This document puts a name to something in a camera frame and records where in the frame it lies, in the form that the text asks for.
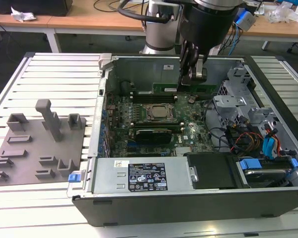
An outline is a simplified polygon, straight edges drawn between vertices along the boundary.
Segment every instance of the blue plastic clip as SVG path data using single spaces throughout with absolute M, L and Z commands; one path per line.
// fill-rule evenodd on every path
M 265 137 L 263 142 L 263 153 L 268 156 L 269 159 L 273 160 L 273 149 L 275 146 L 275 140 L 271 137 Z
M 298 161 L 295 158 L 291 159 L 291 163 L 292 163 L 294 168 L 298 167 Z
M 259 162 L 259 159 L 243 159 L 239 162 L 242 170 L 253 170 L 253 169 L 261 169 L 262 165 Z
M 70 174 L 68 182 L 80 182 L 80 175 L 78 174 Z

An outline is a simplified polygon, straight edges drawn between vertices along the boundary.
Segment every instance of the warning label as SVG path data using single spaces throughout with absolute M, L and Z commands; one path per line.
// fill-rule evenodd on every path
M 168 190 L 164 163 L 128 164 L 130 192 Z

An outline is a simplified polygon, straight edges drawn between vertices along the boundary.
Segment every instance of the aluminum profile table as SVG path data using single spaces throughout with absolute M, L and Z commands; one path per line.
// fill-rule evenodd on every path
M 298 74 L 284 60 L 275 57 L 253 57 L 289 110 L 298 120 Z M 259 87 L 255 88 L 264 106 L 269 106 Z
M 25 57 L 0 95 L 0 146 L 8 130 L 9 114 L 18 112 L 40 118 L 34 109 L 36 100 L 48 98 L 60 117 L 80 113 L 87 119 L 80 167 L 85 169 L 100 80 L 98 56 L 35 54 Z M 67 187 L 67 182 L 1 186 L 0 237 L 24 238 L 33 234 L 44 238 L 244 237 L 250 233 L 270 238 L 298 237 L 298 208 L 277 218 L 94 228 L 67 198 Z

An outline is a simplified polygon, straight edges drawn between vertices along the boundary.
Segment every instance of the metal bracket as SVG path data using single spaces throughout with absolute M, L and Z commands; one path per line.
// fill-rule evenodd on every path
M 101 70 L 105 70 L 113 65 L 111 53 L 100 54 L 98 65 Z

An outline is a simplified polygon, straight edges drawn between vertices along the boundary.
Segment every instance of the white paper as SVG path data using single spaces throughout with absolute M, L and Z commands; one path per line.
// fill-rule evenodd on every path
M 11 16 L 13 16 L 15 20 L 20 22 L 31 21 L 36 19 L 34 14 L 31 12 L 20 12 L 20 11 L 14 10 L 12 7 L 11 7 L 11 11 L 12 11 Z

